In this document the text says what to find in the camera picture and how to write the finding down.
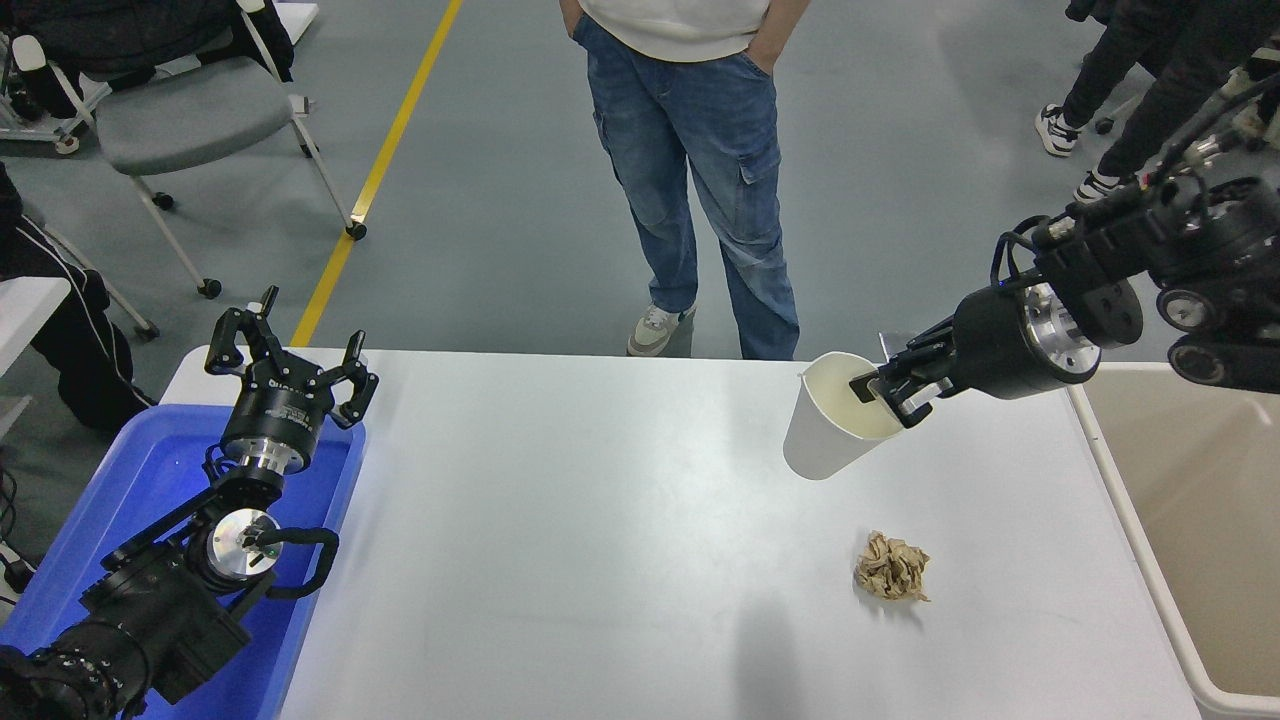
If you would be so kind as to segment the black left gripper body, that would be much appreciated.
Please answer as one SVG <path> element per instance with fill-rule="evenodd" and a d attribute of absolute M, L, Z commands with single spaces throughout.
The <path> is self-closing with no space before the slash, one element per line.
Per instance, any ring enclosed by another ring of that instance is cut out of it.
<path fill-rule="evenodd" d="M 220 447 L 228 456 L 243 456 L 252 439 L 271 439 L 296 456 L 311 456 L 333 396 L 308 386 L 323 369 L 310 361 L 288 361 L 280 370 L 270 360 L 251 363 L 241 379 L 241 392 L 223 432 Z"/>

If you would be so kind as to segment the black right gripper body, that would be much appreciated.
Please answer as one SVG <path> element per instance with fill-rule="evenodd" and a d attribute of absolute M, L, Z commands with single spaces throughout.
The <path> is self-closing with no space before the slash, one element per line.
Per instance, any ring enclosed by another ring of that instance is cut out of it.
<path fill-rule="evenodd" d="M 991 287 L 968 295 L 952 316 L 955 392 L 1015 400 L 1050 392 L 1053 377 L 1027 340 L 1024 304 Z"/>

